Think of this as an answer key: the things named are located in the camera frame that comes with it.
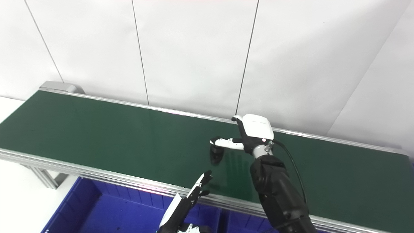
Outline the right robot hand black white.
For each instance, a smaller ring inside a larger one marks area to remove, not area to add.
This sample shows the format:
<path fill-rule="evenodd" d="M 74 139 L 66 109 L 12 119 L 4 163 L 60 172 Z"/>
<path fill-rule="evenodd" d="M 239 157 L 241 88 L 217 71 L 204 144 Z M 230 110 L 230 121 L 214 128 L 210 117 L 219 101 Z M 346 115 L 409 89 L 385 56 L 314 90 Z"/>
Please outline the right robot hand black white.
<path fill-rule="evenodd" d="M 210 156 L 213 163 L 221 161 L 225 149 L 242 150 L 254 158 L 273 155 L 274 133 L 267 118 L 259 115 L 234 115 L 232 121 L 237 123 L 241 138 L 211 138 Z"/>

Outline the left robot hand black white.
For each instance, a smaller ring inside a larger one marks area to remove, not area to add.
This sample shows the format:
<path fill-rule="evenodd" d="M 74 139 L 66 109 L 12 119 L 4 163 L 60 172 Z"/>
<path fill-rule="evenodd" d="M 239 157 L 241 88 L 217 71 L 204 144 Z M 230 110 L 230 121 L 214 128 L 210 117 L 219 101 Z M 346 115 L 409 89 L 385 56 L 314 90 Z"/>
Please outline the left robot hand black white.
<path fill-rule="evenodd" d="M 172 202 L 165 211 L 159 224 L 157 233 L 211 233 L 209 226 L 201 226 L 192 223 L 185 223 L 185 218 L 191 209 L 197 204 L 198 199 L 209 195 L 209 190 L 203 190 L 203 187 L 213 179 L 212 171 L 206 171 L 201 174 L 187 196 L 181 197 L 176 193 Z"/>

